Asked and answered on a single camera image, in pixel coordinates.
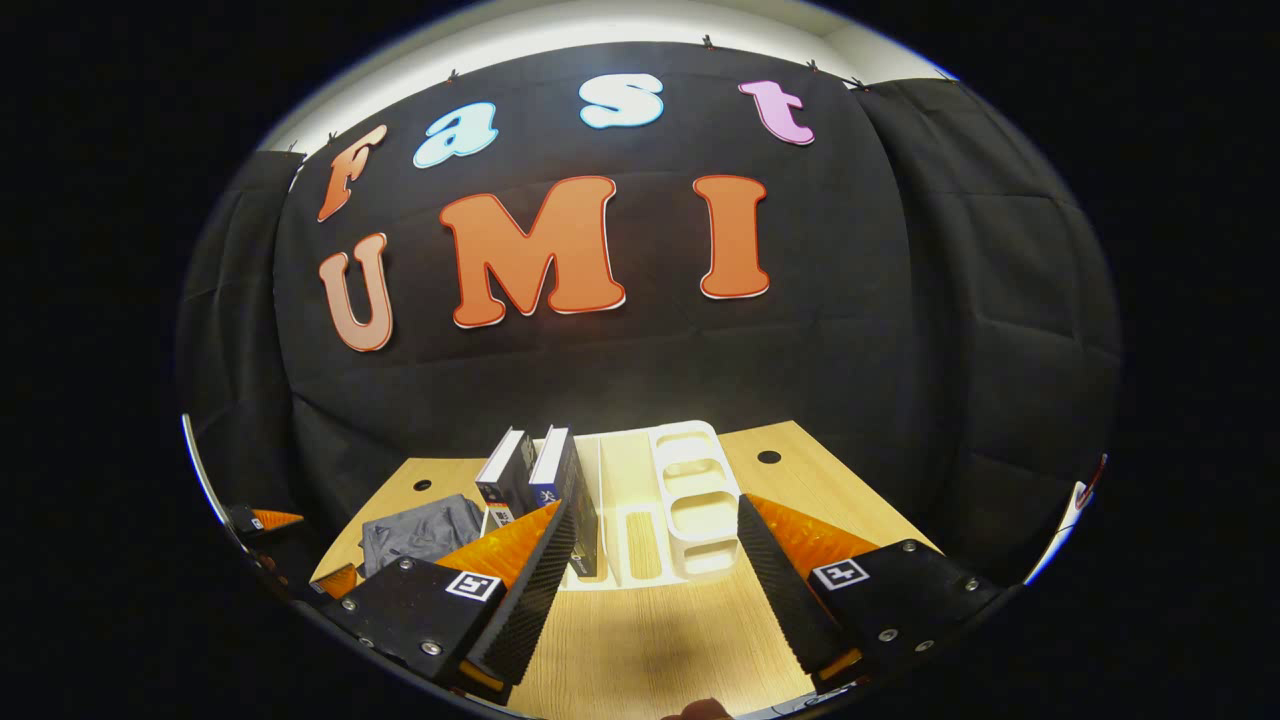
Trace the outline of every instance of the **white plastic holder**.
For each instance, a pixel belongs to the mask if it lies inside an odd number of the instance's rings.
[[[649,429],[671,562],[690,582],[727,575],[737,561],[741,491],[716,430],[701,420]]]

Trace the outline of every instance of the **gray cloth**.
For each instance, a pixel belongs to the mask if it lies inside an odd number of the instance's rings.
[[[433,562],[480,538],[483,515],[476,503],[451,495],[364,527],[365,577],[408,556]]]

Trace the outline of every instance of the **book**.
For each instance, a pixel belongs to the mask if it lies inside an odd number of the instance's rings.
[[[480,497],[489,507],[489,515],[497,527],[515,523],[516,518],[535,510],[527,488],[536,457],[538,452],[529,433],[507,428],[498,447],[476,475]]]
[[[595,577],[599,518],[586,488],[586,477],[582,474],[582,464],[577,457],[573,433],[568,428],[554,425],[548,428],[543,450],[538,454],[534,471],[529,477],[529,487],[532,489],[534,503],[538,507],[557,500],[568,505],[568,512],[573,515],[573,524],[577,529],[570,565],[573,566],[579,578]]]

